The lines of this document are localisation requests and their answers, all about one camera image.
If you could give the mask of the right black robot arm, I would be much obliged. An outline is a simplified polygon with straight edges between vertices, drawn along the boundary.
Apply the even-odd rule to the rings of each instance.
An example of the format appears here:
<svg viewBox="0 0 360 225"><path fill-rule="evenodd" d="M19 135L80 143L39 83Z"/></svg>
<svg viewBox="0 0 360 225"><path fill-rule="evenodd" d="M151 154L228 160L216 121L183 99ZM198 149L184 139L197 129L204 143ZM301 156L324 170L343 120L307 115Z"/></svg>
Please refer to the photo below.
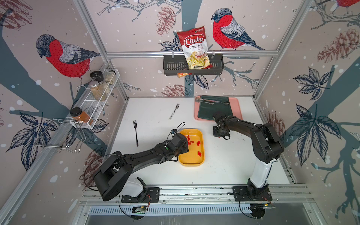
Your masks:
<svg viewBox="0 0 360 225"><path fill-rule="evenodd" d="M236 131L251 138L256 163L247 182L247 194L258 196L268 188L268 179L272 166L284 152L284 146L275 128L269 124L256 124L241 120L235 116L226 116L223 112L213 114L216 126L213 135L230 139L230 131Z"/></svg>

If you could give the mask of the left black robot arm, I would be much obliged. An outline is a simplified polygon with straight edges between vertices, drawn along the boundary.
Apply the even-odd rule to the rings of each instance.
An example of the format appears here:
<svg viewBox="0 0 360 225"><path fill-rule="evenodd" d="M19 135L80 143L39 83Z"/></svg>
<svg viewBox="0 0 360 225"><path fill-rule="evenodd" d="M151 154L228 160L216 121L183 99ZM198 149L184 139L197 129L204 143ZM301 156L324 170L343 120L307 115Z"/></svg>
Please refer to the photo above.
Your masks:
<svg viewBox="0 0 360 225"><path fill-rule="evenodd" d="M151 165L172 161L174 157L187 152L188 140L180 133L147 151L125 155L116 151L94 173L93 181L103 201L110 201L123 191L132 173Z"/></svg>

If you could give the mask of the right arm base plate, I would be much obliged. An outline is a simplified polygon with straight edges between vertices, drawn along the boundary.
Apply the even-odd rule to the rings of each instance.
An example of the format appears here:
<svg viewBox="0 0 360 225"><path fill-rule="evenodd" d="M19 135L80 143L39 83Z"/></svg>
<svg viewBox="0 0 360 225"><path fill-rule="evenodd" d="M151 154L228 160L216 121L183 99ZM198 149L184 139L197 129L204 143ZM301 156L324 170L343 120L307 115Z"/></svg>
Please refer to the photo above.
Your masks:
<svg viewBox="0 0 360 225"><path fill-rule="evenodd" d="M262 188L248 187L248 186L233 186L232 193L236 202L257 202L273 200L269 190L269 185Z"/></svg>

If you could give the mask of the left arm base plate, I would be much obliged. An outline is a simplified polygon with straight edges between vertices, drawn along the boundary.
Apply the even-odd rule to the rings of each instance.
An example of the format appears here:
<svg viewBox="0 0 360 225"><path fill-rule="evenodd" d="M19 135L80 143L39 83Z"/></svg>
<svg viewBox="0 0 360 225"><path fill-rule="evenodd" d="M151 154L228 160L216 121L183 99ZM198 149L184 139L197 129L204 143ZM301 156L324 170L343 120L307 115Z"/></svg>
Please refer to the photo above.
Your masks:
<svg viewBox="0 0 360 225"><path fill-rule="evenodd" d="M122 196L121 203L158 203L159 187L147 187L137 197Z"/></svg>

